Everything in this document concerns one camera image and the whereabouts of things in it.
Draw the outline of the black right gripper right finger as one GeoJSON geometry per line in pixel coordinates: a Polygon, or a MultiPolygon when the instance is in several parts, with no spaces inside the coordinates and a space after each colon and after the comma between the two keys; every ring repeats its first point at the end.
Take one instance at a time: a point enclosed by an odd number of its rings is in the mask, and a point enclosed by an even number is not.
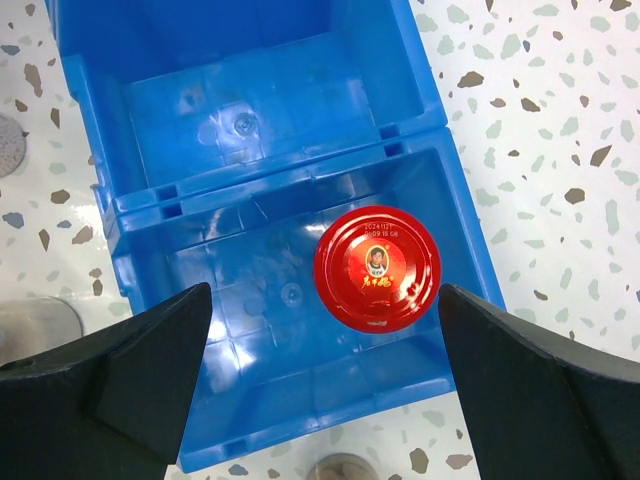
{"type": "Polygon", "coordinates": [[[484,479],[636,479],[639,365],[445,284],[438,311],[484,479]]]}

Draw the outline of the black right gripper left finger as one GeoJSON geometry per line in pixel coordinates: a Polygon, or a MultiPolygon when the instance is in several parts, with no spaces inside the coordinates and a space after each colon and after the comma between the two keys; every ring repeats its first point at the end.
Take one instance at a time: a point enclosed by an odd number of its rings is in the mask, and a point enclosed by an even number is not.
{"type": "Polygon", "coordinates": [[[212,317],[196,284],[1,368],[4,479],[161,479],[176,463],[212,317]]]}

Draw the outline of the red-lid sauce jar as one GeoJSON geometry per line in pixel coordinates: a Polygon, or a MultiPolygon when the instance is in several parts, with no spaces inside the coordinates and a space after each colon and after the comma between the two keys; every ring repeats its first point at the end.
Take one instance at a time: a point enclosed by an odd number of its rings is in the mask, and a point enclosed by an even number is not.
{"type": "Polygon", "coordinates": [[[359,332],[386,334],[416,323],[434,305],[442,261],[412,215],[374,205],[342,215],[320,238],[313,278],[327,310],[359,332]]]}

